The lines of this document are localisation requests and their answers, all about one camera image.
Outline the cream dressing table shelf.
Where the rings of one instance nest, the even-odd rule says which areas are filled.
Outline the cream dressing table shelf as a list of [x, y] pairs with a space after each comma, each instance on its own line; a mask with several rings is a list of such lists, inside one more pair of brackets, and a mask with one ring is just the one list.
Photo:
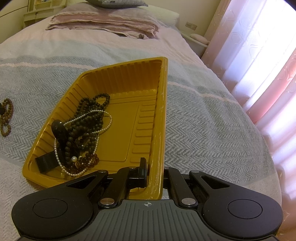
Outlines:
[[28, 11], [23, 16], [23, 28], [53, 16], [66, 7], [66, 0], [29, 0]]

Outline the grey pink bedspread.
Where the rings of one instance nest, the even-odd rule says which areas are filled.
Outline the grey pink bedspread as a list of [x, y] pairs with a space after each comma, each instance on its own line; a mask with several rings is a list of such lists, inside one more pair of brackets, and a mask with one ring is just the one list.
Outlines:
[[[276, 240], [283, 213], [266, 142], [178, 31], [161, 26], [142, 40], [48, 24], [1, 44], [1, 99], [14, 108], [1, 138], [1, 240]], [[49, 188], [23, 176], [40, 130], [82, 73], [156, 57], [168, 60], [164, 168], [180, 171], [196, 207], [178, 207], [164, 187], [161, 199], [101, 207], [115, 173], [95, 166]]]

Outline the grey checked pillow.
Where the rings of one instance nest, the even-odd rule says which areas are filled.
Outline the grey checked pillow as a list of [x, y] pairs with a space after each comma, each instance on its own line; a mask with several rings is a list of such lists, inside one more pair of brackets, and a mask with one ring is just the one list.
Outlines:
[[87, 0], [88, 3], [106, 9], [126, 9], [148, 6], [142, 0]]

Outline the pink item on nightstand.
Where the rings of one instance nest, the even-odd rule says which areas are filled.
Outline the pink item on nightstand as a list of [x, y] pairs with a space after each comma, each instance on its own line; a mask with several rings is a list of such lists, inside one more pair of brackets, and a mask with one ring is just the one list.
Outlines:
[[190, 37], [194, 39], [195, 41], [198, 41], [204, 45], [208, 45], [210, 43], [209, 40], [207, 40], [205, 37], [198, 35], [198, 34], [191, 34]]

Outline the black wristwatch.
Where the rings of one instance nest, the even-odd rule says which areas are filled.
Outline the black wristwatch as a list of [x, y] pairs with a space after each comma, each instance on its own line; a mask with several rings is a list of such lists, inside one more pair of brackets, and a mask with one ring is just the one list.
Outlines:
[[[65, 126], [63, 125], [62, 121], [60, 120], [54, 120], [52, 122], [51, 130], [55, 137], [56, 152], [60, 153], [60, 150], [66, 145], [66, 142], [67, 142], [66, 139], [67, 137], [69, 137], [69, 134]], [[53, 150], [47, 154], [44, 154], [42, 156], [35, 158], [35, 161], [41, 173], [43, 174], [47, 173], [59, 166], [58, 160], [56, 157], [56, 152], [55, 150]]]

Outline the wall power socket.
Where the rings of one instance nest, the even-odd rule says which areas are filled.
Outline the wall power socket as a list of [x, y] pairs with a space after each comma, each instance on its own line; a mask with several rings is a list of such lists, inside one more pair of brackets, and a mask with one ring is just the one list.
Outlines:
[[190, 23], [190, 22], [186, 22], [185, 24], [186, 27], [190, 28], [191, 30], [196, 30], [197, 28], [197, 25], [193, 24], [193, 23]]

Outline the folded pink blanket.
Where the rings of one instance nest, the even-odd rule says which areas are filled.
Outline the folded pink blanket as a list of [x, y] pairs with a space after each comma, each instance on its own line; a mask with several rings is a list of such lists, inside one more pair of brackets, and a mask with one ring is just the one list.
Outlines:
[[133, 39], [154, 39], [161, 28], [146, 9], [107, 9], [89, 3], [70, 5], [54, 15], [47, 30], [104, 30]]

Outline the pink sheer curtain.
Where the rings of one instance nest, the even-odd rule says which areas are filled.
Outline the pink sheer curtain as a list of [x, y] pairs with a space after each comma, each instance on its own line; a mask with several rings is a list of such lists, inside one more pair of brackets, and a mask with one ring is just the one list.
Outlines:
[[221, 1], [202, 60], [263, 135], [280, 180], [280, 240], [295, 240], [295, 5]]

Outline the white bedside table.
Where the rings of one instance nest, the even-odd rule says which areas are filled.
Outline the white bedside table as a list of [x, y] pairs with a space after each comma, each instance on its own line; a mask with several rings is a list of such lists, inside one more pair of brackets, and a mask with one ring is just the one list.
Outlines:
[[208, 45], [191, 38], [187, 33], [181, 32], [182, 37], [188, 43], [190, 48], [201, 58], [206, 51]]

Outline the orange plastic tray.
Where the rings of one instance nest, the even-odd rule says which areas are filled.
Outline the orange plastic tray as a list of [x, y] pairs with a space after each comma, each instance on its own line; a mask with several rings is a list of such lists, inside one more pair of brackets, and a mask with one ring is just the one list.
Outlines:
[[110, 95], [99, 137], [95, 170], [116, 173], [147, 161], [147, 186], [130, 191], [130, 199], [161, 199], [163, 193], [168, 60], [156, 57], [105, 66], [82, 73], [60, 99], [40, 130], [23, 165], [23, 176], [46, 188], [70, 177], [56, 167], [41, 173], [36, 158], [54, 149], [51, 124], [74, 116], [79, 101]]

